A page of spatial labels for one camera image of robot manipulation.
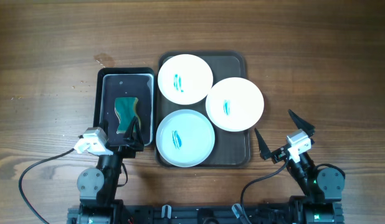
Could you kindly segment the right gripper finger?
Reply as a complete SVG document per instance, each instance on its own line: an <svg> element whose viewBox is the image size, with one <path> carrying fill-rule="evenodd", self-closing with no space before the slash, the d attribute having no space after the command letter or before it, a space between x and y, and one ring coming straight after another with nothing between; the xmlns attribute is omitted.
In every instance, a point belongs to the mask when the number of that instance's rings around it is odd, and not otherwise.
<svg viewBox="0 0 385 224"><path fill-rule="evenodd" d="M258 141L258 145L259 145L260 157L263 160L267 160L269 157L271 157L270 149L269 149L268 145L265 143L265 141L264 141L263 137L261 136L261 134L259 133L258 129L255 128L254 131L255 131L255 135L256 135L256 138Z"/></svg>
<svg viewBox="0 0 385 224"><path fill-rule="evenodd" d="M288 113L298 129L302 129L308 135L308 137L311 137L314 135L315 133L314 125L310 124L309 122L299 117L292 110L288 110Z"/></svg>

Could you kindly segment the green and yellow sponge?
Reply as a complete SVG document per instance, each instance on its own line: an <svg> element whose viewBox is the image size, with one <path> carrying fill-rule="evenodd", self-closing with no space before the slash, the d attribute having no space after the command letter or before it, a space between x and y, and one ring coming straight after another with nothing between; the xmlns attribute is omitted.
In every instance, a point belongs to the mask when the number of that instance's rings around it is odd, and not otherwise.
<svg viewBox="0 0 385 224"><path fill-rule="evenodd" d="M126 133L133 118L136 117L139 125L141 119L137 113L138 98L136 97L119 97L115 99L115 113L119 121L116 133Z"/></svg>

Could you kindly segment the pale blue plate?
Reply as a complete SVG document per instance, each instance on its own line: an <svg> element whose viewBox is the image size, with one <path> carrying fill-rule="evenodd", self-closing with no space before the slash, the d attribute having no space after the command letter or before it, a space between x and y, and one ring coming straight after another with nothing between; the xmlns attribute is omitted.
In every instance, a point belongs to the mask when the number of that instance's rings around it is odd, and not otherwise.
<svg viewBox="0 0 385 224"><path fill-rule="evenodd" d="M194 110L167 115L156 132L156 147L162 158L176 167L193 167L205 161L215 143L211 122Z"/></svg>

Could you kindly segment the white plate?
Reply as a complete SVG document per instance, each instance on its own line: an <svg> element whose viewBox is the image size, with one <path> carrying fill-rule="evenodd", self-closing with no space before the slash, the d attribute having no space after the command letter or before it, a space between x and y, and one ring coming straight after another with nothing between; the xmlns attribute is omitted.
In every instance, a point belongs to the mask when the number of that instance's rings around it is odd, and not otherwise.
<svg viewBox="0 0 385 224"><path fill-rule="evenodd" d="M209 119L225 131L239 132L253 127L264 112L264 97L259 88L241 77L217 82L206 97Z"/></svg>
<svg viewBox="0 0 385 224"><path fill-rule="evenodd" d="M170 57L158 73L158 87L169 101L191 105L204 99L214 82L214 75L202 58L181 54Z"/></svg>

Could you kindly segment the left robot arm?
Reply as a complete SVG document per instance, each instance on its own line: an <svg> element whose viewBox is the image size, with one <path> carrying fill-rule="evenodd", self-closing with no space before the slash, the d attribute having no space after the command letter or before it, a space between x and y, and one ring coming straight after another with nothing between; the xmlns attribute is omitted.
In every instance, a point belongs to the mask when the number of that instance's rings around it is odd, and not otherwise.
<svg viewBox="0 0 385 224"><path fill-rule="evenodd" d="M75 145L81 154L87 151L98 156L95 168L84 170L77 179L80 192L80 206L75 217L68 217L68 223L76 224L109 224L133 223L132 214L125 208L122 200L115 198L121 172L126 171L123 160L134 158L137 152L144 149L140 124L135 116L131 119L123 135L123 143L112 146L106 134L107 123L88 128Z"/></svg>

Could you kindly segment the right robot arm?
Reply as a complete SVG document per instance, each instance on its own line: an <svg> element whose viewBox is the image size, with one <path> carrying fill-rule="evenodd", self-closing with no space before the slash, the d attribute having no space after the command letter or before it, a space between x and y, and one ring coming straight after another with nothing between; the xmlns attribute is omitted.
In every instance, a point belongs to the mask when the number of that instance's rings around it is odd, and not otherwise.
<svg viewBox="0 0 385 224"><path fill-rule="evenodd" d="M302 196L291 196L285 203L261 204L255 211L256 223L343 223L341 207L346 174L332 164L316 165L308 151L314 145L314 125L292 110L288 111L297 130L286 137L286 145L271 151L258 130L255 135L260 157L283 166L270 174L273 177L286 170L298 184Z"/></svg>

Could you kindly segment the dark brown serving tray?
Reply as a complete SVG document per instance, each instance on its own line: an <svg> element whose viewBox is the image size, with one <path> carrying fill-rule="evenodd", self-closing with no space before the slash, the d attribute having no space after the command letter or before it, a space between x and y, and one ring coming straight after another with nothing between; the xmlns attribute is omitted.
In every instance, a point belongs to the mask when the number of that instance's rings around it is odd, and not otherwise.
<svg viewBox="0 0 385 224"><path fill-rule="evenodd" d="M214 83L230 77L247 78L246 62L243 56L232 50L198 50L198 51L170 51L164 53L158 62L158 67L171 57L181 54L191 54L202 58L211 68ZM170 113L177 110L195 110L207 116L205 100L192 105L177 105L162 95L160 90L155 93L155 120L157 128L160 122ZM248 130L240 132L225 131L213 126L215 133L214 148L208 158L198 164L203 169L239 169L250 161L250 134Z"/></svg>

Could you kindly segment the black water basin tray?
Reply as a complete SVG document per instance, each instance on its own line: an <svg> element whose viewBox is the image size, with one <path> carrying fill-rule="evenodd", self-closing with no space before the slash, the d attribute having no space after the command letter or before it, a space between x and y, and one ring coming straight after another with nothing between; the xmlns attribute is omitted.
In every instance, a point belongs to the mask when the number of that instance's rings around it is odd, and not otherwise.
<svg viewBox="0 0 385 224"><path fill-rule="evenodd" d="M117 133L120 124L115 111L117 98L137 98L136 116L140 119L140 131L146 146L153 140L154 71L149 67L103 68L98 72L93 126L108 121L109 142L117 146L123 142L123 134Z"/></svg>

